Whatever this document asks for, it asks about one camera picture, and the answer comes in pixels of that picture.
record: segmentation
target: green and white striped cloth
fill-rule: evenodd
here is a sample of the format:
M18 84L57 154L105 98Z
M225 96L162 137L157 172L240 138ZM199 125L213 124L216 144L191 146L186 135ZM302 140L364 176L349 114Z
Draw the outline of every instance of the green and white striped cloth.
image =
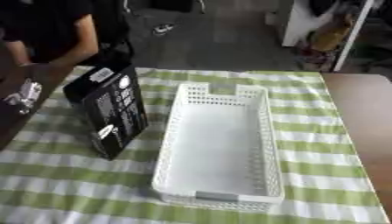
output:
M52 94L0 153L0 222L389 223L319 73L138 71L150 126L111 162L83 143L62 87ZM267 213L190 208L151 192L165 122L183 81L269 89L285 188L280 206Z

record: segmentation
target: table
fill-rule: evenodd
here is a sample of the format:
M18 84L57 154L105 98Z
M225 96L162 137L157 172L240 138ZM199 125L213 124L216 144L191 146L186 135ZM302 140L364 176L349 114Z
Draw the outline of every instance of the table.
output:
M392 219L392 84L376 74L325 74L367 175Z
M22 67L14 69L4 83L0 84L0 99L5 96L18 91L18 87L23 84L24 74L28 73L29 67ZM37 77L39 83L43 85L42 96L40 97L37 105L50 95L50 93L67 77L72 71L71 67L58 67L47 69L43 71L42 75ZM14 107L0 101L0 149L12 140L12 138L23 128L25 123L29 120L31 115L19 115Z
M51 90L67 76L69 71L70 70L52 71L51 76L42 77L43 80L41 82L45 87L43 98L48 96ZM16 80L17 77L19 77L18 74L22 72L16 72L15 75L12 76L12 79ZM367 168L370 178L374 182L375 189L381 197L381 201L384 203L387 213L391 214L392 210L389 204L388 181L383 181L383 173L387 172L390 167L392 167L392 165L388 165L388 159L385 158L386 155L388 155L385 153L387 152L386 148L388 148L389 145L388 142L391 141L389 140L389 133L392 132L390 131L390 125L384 122L383 119L379 119L379 122L374 121L375 115L379 118L389 117L389 111L387 109L384 110L383 107L386 105L388 106L384 101L387 102L386 99L388 99L387 97L392 92L390 84L381 76L357 76L353 74L326 74L325 82L331 91L332 98L338 105L339 111L357 146L357 151ZM361 105L363 102L368 103L367 106ZM23 127L23 124L28 118L13 115L0 119L2 123L6 124L0 129L0 131L2 131L0 133L6 134L1 138L1 143L3 144L1 147L4 147L4 145ZM375 145L377 146L377 149L380 148L380 150L368 150L369 148L374 148ZM378 165L374 165L372 163L373 161L377 161Z

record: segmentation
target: person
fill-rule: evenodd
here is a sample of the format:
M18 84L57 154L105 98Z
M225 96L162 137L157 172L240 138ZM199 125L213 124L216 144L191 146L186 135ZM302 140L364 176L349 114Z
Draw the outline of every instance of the person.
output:
M1 0L3 41L19 66L74 66L99 51L90 0Z

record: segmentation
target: person's arm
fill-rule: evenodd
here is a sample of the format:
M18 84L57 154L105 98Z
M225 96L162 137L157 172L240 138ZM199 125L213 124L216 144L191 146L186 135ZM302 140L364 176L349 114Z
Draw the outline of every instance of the person's arm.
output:
M27 48L22 41L6 41L4 44L10 51L10 54L12 55L12 58L14 59L14 62L17 64L17 66L25 66L32 63L30 61Z
M77 20L74 26L79 39L78 43L66 54L51 61L50 65L56 67L74 66L98 53L98 41L91 14Z

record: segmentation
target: white stripe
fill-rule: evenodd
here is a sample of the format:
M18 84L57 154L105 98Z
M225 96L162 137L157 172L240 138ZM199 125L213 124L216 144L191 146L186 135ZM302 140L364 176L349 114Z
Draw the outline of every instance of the white stripe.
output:
M267 214L287 214L329 221L388 223L387 217L379 206L345 206L291 199L284 200L280 206L273 206Z
M145 220L136 219L131 217L119 217L106 214L85 214L75 211L63 211L59 209L42 209L29 206L5 206L0 205L2 211L2 220L7 223L61 223L61 224L74 224L74 223L115 223L115 224L130 224L130 223L143 223L143 224L168 224L167 221L161 220ZM170 222L171 224L184 224L180 222Z
M143 98L146 99L166 99L174 100L174 93L170 92L143 92ZM327 101L296 101L296 100L281 100L281 99L269 99L269 105L271 107L293 107L300 109L335 109L334 105ZM70 109L71 105L69 102L63 99L48 99L42 106L43 108L57 108L62 107Z
M283 173L286 186L315 189L343 190L349 192L373 192L367 178L337 178L316 175Z
M333 103L328 101L288 101L280 99L269 99L271 107L293 107L301 109L335 109Z
M20 183L29 183L24 185L24 189L35 193L49 193L58 195L76 194L85 197L94 197L97 199L119 200L128 202L151 202L159 205L167 205L153 198L144 198L133 188L123 185L99 185L80 181L51 180L43 178L11 177L6 180L10 184L2 184L4 190L15 190L21 187ZM362 222L386 222L386 217L379 206L346 206L334 205L327 203L304 202L299 200L286 199L280 206L274 206L269 211L271 215L293 215L304 218L316 218L331 221L362 221Z
M361 166L356 155L317 153L311 151L279 150L280 158L287 162L316 165L351 165Z
M351 144L351 139L347 135L336 134L319 134L294 131L275 131L276 140L282 141L299 141L308 143L326 143L326 144Z
M143 174L153 173L155 168L155 162L137 162L129 159L116 159L113 163L98 157L20 152L12 150L2 151L0 163L44 165L51 167L77 167L97 172L132 172Z
M299 142L310 142L310 143L327 143L327 144L351 144L351 139L347 135L335 135L335 134L312 134L307 132L290 132L276 130L276 140L282 141L299 141ZM55 131L44 131L34 132L29 130L21 130L15 140L18 141L36 141L40 143L79 143L83 145L81 141L87 137L84 135L69 135L67 133L55 132Z
M154 73L181 73L181 74L192 74L192 75L203 75L203 76L219 76L225 78L251 78L259 81L302 81L307 83L320 83L322 79L320 75L315 76L297 76L295 73L279 73L275 74L263 74L260 73L236 73L228 71L200 71L200 70L165 70L165 69L154 69Z
M81 147L89 148L89 141L86 139L85 142L80 140L80 137L85 136L71 136L64 133L59 132L42 132L37 133L34 131L29 130L21 130L19 134L17 134L14 140L19 142L35 142L35 143L56 143L56 144L74 144L79 145ZM161 145L161 140L141 140L141 139L134 139L127 145L128 148L137 148L137 149L144 149L144 150L156 150L159 149Z
M174 100L174 97L175 97L174 93L167 92L167 91L162 91L162 92L144 91L143 92L143 98L161 98L166 100ZM271 107L293 107L293 108L301 108L301 109L335 109L333 103L328 101L297 101L297 100L269 99L269 105Z
M316 123L319 125L342 125L339 117L308 115L272 115L274 122L279 123Z
M181 83L192 82L191 80L162 80L159 78L142 78L139 80L140 85L149 85L149 86L166 86L169 88L176 88ZM275 86L267 86L266 87L270 92L279 93L279 94L292 94L292 95L301 95L301 94L313 94L313 95L322 95L328 96L328 92L325 89L317 89L314 90L309 87L275 87Z

